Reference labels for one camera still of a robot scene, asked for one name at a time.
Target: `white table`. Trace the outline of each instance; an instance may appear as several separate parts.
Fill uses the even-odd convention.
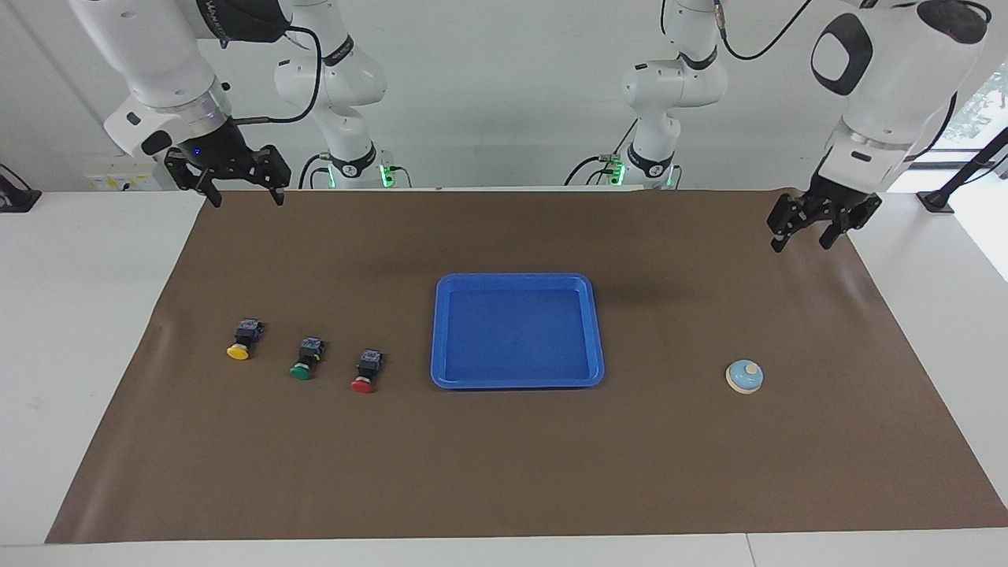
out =
[[[41,546],[201,205],[52,193],[0,216],[0,565],[1008,564],[1008,529]],[[1005,500],[1008,282],[955,217],[912,196],[887,196],[854,241]]]

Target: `blue tray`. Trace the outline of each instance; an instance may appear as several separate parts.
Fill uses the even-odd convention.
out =
[[[578,273],[453,273],[437,282],[430,376],[448,389],[602,381],[595,298]]]

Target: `white wall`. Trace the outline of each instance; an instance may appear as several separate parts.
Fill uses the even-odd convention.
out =
[[[1008,53],[1008,0],[986,3],[1004,15],[995,19],[968,93]],[[730,3],[734,46],[762,47],[799,4]],[[583,157],[612,150],[632,120],[620,93],[623,73],[672,54],[658,29],[657,0],[343,0],[341,6],[357,44],[389,78],[385,100],[363,109],[372,132],[422,186],[561,183]],[[731,74],[725,99],[678,113],[683,187],[807,183],[844,104],[815,82],[808,58],[825,24],[848,7],[813,2],[757,62],[723,53]],[[125,86],[65,0],[0,0],[0,159],[41,189],[86,189],[87,158],[118,153],[96,117],[119,105]],[[223,51],[204,41],[201,48],[234,87],[236,115],[298,111],[272,87],[275,63],[295,52],[285,41]],[[324,149],[310,121],[244,131],[254,147],[280,147],[295,175]]]

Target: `electrical outlet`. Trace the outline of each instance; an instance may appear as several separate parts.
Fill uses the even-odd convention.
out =
[[[112,165],[108,163],[93,163],[85,169],[85,177],[92,189],[96,191],[112,191],[109,187],[109,169]]]
[[[170,191],[175,189],[171,175],[154,160],[94,163],[85,177],[98,191]]]

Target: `brown paper backdrop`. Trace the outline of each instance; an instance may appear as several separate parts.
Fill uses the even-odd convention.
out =
[[[774,254],[775,198],[228,193],[47,541],[1008,526],[849,241]],[[434,286],[467,271],[586,274],[602,384],[434,386]],[[267,328],[237,362],[243,317]],[[301,382],[309,334],[329,352]],[[388,354],[370,395],[349,387],[365,347]],[[766,371],[754,395],[725,382],[738,358]]]

